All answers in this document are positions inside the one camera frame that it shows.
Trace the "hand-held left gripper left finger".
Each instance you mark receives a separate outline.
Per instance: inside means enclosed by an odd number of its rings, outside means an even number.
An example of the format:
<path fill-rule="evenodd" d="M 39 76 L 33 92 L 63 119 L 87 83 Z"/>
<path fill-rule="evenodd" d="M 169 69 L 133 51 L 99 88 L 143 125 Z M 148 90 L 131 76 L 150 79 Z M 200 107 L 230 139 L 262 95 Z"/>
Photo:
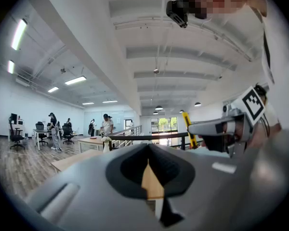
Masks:
<path fill-rule="evenodd" d="M 147 150 L 139 144 L 74 163 L 26 202 L 64 231 L 160 231 L 142 187 Z"/>

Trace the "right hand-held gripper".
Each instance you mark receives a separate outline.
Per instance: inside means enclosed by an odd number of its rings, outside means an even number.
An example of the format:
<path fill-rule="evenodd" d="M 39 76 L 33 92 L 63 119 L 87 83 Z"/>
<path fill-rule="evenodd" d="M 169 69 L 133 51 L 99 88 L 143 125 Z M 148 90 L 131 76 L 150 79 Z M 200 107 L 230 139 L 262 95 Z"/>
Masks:
<path fill-rule="evenodd" d="M 265 112 L 265 106 L 255 88 L 249 87 L 232 103 L 223 107 L 223 117 L 215 120 L 191 123 L 187 131 L 193 135 L 222 136 L 225 150 L 232 157 L 236 143 L 248 143 L 254 127 Z"/>

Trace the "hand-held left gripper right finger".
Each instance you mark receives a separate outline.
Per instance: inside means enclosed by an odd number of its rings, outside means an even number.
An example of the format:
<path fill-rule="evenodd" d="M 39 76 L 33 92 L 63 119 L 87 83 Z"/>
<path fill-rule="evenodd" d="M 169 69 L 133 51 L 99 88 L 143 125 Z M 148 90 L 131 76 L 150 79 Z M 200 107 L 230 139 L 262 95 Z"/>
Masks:
<path fill-rule="evenodd" d="M 150 166 L 164 188 L 168 231 L 289 228 L 289 130 L 237 160 L 159 150 Z"/>

